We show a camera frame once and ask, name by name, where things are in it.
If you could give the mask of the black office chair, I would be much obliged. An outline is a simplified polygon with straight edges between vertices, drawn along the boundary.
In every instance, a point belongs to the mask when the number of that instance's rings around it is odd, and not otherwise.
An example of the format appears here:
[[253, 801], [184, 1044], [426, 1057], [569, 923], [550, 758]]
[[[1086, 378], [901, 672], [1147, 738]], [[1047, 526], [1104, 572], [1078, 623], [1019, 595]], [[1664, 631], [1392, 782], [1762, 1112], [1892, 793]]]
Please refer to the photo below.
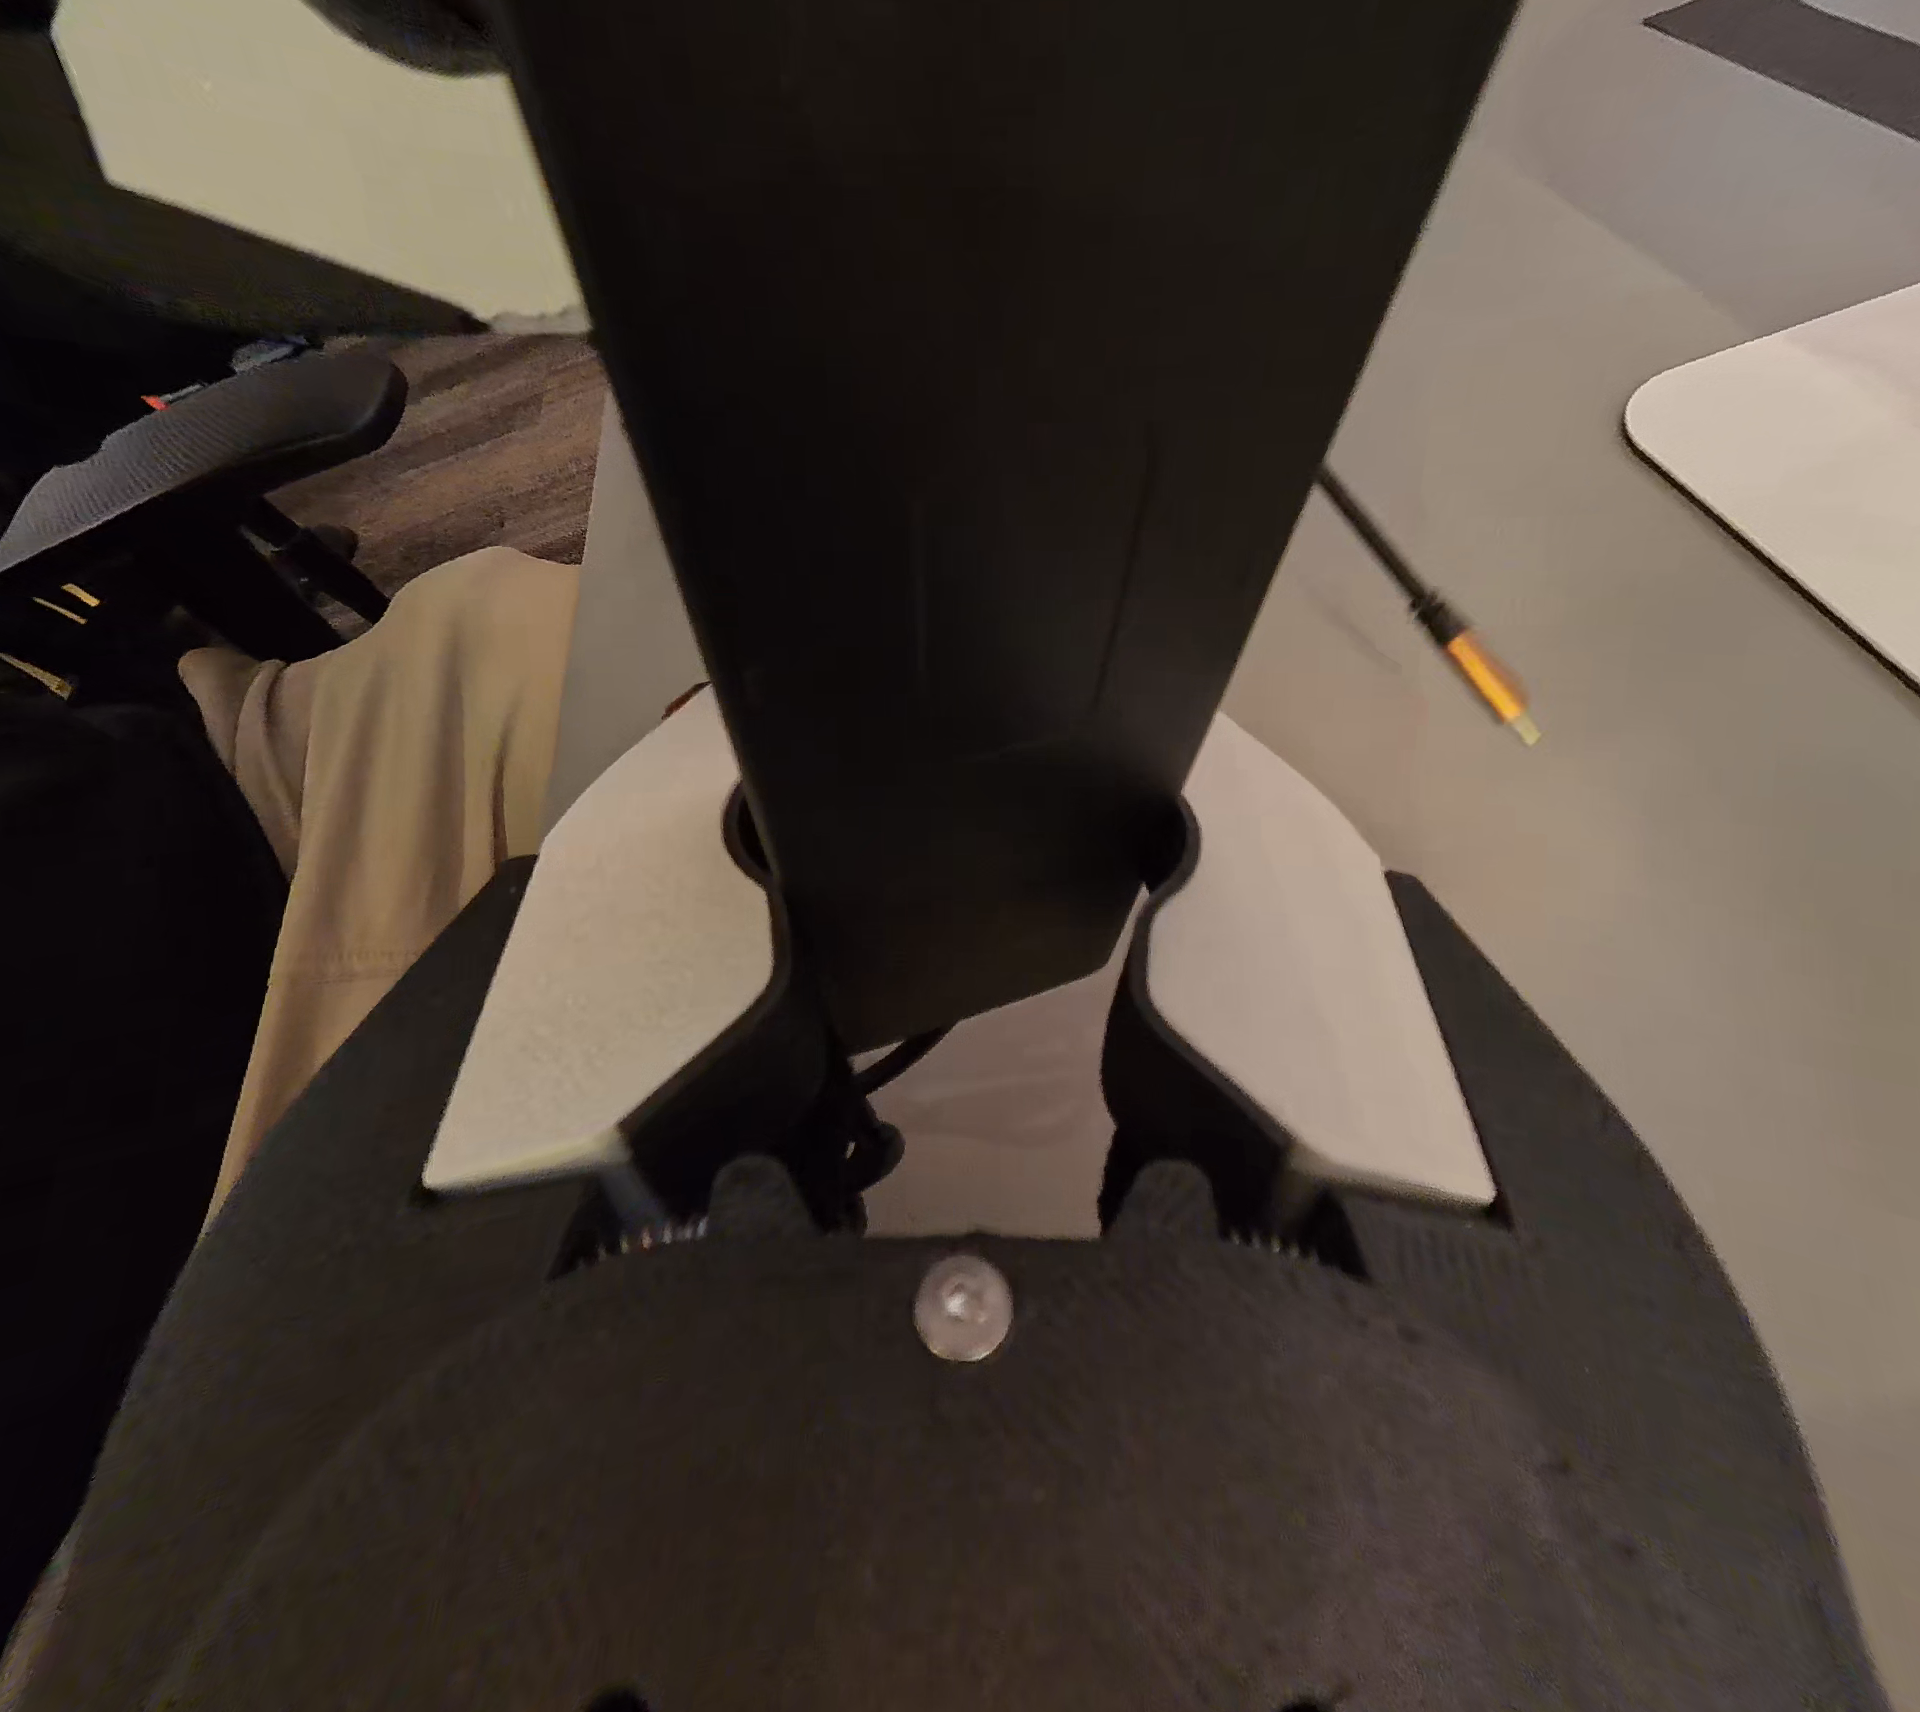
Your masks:
[[304, 661], [387, 595], [275, 492], [387, 445], [410, 402], [382, 349], [296, 349], [195, 386], [26, 488], [4, 515], [4, 674], [65, 698], [203, 639]]

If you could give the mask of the white desk stand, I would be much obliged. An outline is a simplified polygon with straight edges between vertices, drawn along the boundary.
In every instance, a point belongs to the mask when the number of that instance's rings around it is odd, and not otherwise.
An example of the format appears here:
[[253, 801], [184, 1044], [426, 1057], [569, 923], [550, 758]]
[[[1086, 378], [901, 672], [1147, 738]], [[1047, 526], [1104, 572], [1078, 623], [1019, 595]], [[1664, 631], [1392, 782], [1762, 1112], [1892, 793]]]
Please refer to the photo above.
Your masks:
[[1918, 288], [1644, 379], [1632, 451], [1918, 685]]

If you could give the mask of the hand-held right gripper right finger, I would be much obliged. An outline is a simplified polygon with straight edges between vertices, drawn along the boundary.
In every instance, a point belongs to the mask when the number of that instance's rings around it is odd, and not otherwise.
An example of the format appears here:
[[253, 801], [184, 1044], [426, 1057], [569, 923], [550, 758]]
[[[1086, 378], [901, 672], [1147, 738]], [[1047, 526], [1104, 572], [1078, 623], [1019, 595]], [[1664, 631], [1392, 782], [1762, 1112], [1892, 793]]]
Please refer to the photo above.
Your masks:
[[1144, 1168], [1207, 1179], [1224, 1229], [1286, 1235], [1351, 1192], [1488, 1216], [1497, 1182], [1386, 865], [1215, 713], [1125, 943], [1099, 1057], [1099, 1214]]

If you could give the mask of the black usb cable copper plug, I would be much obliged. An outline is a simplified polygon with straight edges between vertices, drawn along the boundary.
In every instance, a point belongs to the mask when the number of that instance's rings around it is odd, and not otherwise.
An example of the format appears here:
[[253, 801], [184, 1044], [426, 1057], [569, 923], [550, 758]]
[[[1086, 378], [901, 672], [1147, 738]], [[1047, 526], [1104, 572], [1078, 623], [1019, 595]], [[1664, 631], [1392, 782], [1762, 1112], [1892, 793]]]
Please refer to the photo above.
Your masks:
[[1313, 483], [1374, 565], [1394, 583], [1407, 619], [1449, 663], [1476, 701], [1520, 743], [1540, 743], [1524, 685], [1497, 661], [1476, 625], [1427, 580], [1348, 483], [1322, 463]]

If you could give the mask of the person's beige trouser leg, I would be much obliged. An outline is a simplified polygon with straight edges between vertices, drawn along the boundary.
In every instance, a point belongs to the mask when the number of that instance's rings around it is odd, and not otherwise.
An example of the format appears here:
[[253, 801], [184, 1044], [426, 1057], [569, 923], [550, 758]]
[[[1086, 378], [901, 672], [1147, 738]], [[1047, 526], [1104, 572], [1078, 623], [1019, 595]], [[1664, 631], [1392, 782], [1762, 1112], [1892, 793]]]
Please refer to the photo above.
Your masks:
[[177, 659], [286, 878], [209, 1219], [375, 1004], [535, 851], [578, 595], [576, 565], [496, 545], [421, 572], [316, 657]]

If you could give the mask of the dark grey strip mat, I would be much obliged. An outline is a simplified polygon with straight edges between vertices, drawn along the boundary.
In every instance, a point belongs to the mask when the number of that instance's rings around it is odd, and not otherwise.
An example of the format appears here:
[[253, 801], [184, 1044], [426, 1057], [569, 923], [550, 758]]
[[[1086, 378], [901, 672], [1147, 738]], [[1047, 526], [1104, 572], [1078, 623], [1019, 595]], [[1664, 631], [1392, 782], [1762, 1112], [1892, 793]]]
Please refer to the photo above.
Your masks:
[[1833, 111], [1918, 139], [1918, 41], [1808, 0], [1682, 0], [1644, 27]]

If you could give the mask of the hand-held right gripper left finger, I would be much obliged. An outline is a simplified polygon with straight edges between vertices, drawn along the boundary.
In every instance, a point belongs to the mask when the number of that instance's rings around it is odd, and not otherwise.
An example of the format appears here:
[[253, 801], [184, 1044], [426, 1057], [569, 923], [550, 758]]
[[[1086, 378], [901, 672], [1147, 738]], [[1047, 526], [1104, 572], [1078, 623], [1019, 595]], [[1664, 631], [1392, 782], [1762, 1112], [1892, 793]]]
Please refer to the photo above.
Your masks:
[[688, 1216], [735, 1155], [794, 1138], [829, 1040], [752, 829], [710, 689], [563, 811], [426, 1153], [430, 1193], [626, 1169]]

